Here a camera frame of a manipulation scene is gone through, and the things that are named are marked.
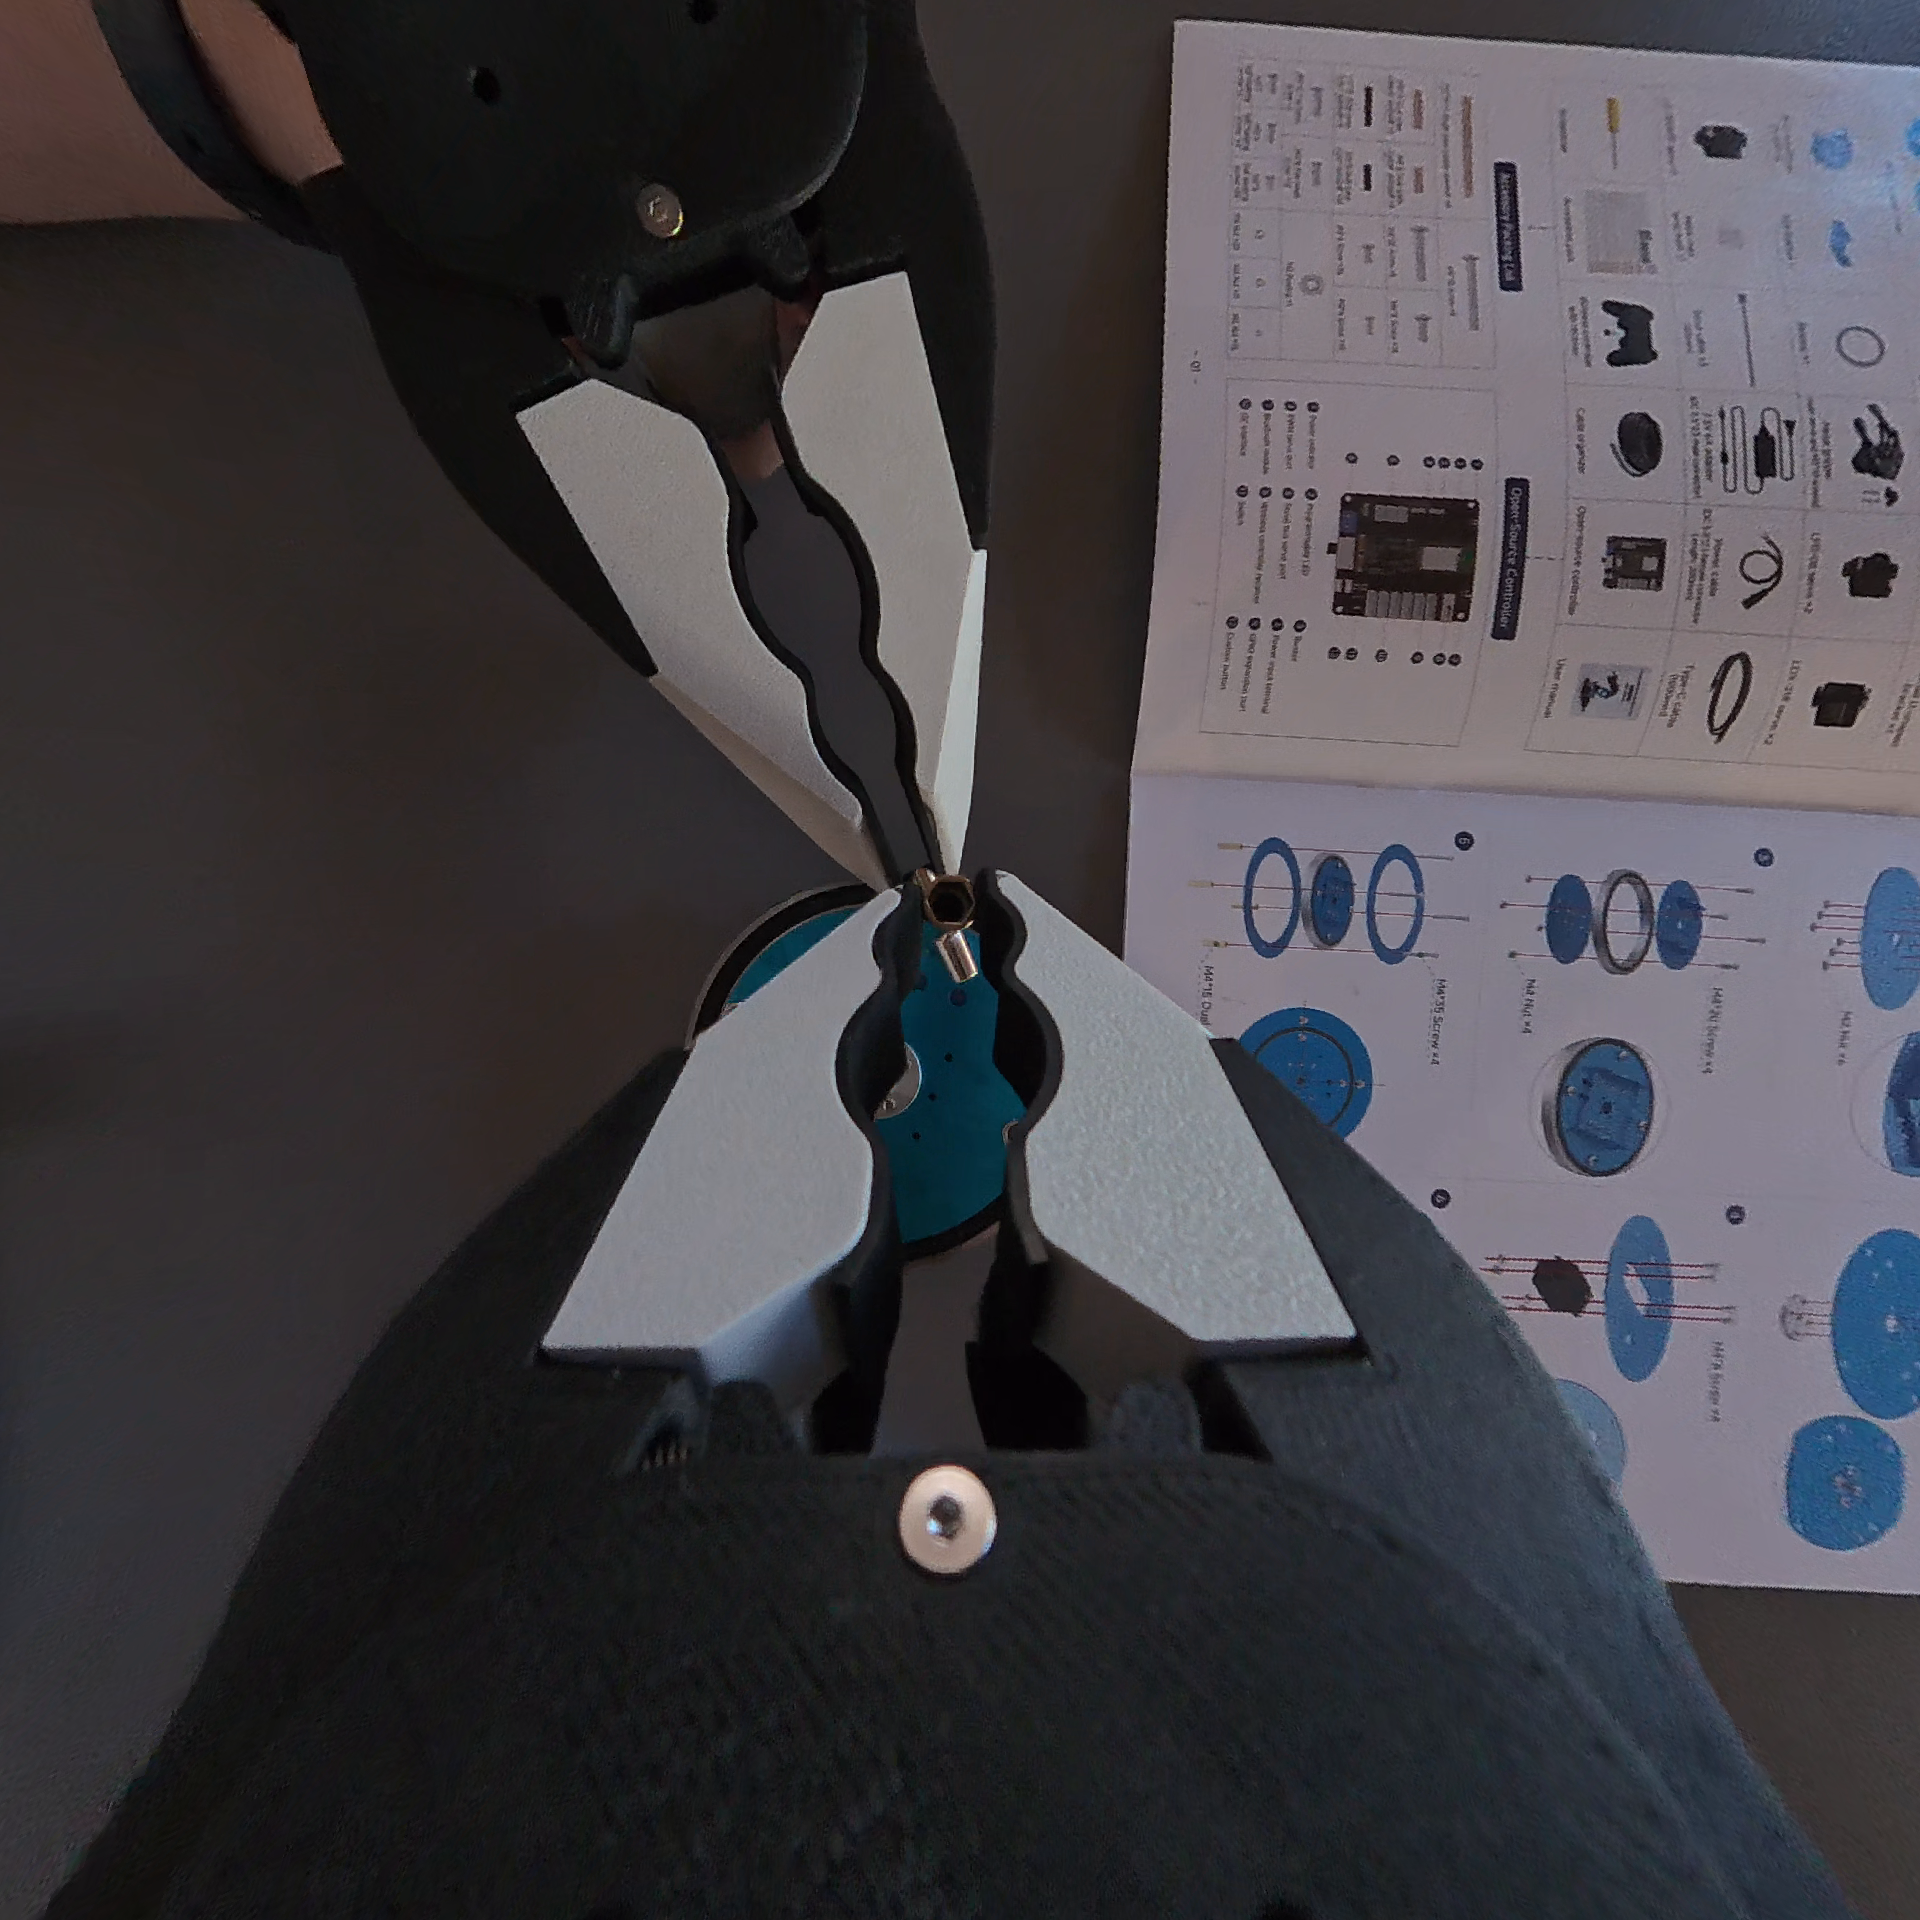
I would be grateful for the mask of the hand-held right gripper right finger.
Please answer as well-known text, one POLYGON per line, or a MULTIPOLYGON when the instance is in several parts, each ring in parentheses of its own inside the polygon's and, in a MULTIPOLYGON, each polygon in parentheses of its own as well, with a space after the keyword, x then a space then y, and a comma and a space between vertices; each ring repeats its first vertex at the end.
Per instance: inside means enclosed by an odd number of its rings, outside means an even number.
POLYGON ((1036 1344, 1071 1375, 1340 1353, 1353 1321, 1201 1021, 1010 872, 1010 995, 1043 1021, 1043 1088, 1010 1207, 1043 1263, 1036 1344))

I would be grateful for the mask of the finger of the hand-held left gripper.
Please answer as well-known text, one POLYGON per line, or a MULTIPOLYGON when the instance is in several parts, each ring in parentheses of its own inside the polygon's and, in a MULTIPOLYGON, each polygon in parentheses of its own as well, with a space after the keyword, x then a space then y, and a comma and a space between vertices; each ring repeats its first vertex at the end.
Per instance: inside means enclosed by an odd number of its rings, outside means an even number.
POLYGON ((729 563, 729 481, 697 423, 588 380, 517 416, 657 664, 655 685, 805 833, 884 886, 801 677, 754 630, 729 563))
POLYGON ((859 613, 805 653, 812 725, 880 872, 964 851, 987 552, 972 540, 905 272, 829 291, 783 390, 795 489, 848 551, 859 613))

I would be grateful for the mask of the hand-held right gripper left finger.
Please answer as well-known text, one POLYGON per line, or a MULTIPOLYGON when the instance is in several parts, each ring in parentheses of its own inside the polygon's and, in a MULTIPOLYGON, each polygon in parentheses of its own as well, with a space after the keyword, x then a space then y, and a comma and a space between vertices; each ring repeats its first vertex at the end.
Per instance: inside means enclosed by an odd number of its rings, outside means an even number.
POLYGON ((832 1278, 876 1224, 874 1105, 840 1049, 880 990, 864 902, 693 1046, 571 1281, 541 1353, 677 1364, 697 1377, 832 1377, 848 1364, 832 1278))

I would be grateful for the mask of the blue round base plate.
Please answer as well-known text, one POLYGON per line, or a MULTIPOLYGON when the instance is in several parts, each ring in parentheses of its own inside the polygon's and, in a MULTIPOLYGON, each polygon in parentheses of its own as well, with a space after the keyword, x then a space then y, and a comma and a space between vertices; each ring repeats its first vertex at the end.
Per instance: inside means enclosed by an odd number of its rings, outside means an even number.
MULTIPOLYGON (((794 896, 756 919, 705 983, 690 1033, 826 939, 868 900, 858 881, 794 896)), ((987 1224, 1003 1195, 1005 1129, 1025 1116, 995 1062, 999 997, 983 974, 957 979, 924 926, 919 985, 904 997, 905 1071, 877 1110, 905 1257, 930 1257, 987 1224)))

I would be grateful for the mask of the small metal socket wrench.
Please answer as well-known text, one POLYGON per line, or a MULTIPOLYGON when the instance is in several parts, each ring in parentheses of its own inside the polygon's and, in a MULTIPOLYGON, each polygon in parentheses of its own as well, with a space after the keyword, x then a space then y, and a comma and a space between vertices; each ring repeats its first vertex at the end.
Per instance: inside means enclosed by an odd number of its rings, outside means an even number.
POLYGON ((914 871, 924 919, 932 932, 935 949, 955 985, 978 976, 978 960, 969 947, 969 931, 976 917, 976 886, 962 872, 914 871))

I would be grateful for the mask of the dark grey desk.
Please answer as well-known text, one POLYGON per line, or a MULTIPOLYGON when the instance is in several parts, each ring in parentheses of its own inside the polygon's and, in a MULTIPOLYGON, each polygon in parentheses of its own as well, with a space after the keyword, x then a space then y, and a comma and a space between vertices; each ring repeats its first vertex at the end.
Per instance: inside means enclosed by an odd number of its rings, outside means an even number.
MULTIPOLYGON (((924 4, 992 236, 969 854, 1120 937, 1171 22, 1916 64, 1916 4, 924 4)), ((4 4, 4 1916, 201 1662, 397 1305, 834 867, 416 444, 337 260, 4 4)), ((1681 1590, 1864 1912, 1916 1916, 1916 1600, 1681 1590)))

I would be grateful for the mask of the person's left hand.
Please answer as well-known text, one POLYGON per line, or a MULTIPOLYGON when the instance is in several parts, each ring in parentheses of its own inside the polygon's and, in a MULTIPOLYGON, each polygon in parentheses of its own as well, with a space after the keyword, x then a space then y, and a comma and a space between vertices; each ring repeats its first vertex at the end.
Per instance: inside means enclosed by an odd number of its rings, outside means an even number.
POLYGON ((200 67, 249 156, 303 185, 341 167, 300 49, 257 1, 181 1, 200 67))

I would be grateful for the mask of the white instruction booklet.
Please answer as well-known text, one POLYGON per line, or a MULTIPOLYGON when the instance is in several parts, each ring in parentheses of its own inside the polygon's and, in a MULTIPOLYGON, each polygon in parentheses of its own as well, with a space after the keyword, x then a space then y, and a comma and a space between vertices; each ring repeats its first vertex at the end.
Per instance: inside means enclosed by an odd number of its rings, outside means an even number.
POLYGON ((1916 1593, 1912 67, 1185 22, 1124 950, 1657 1568, 1916 1593))

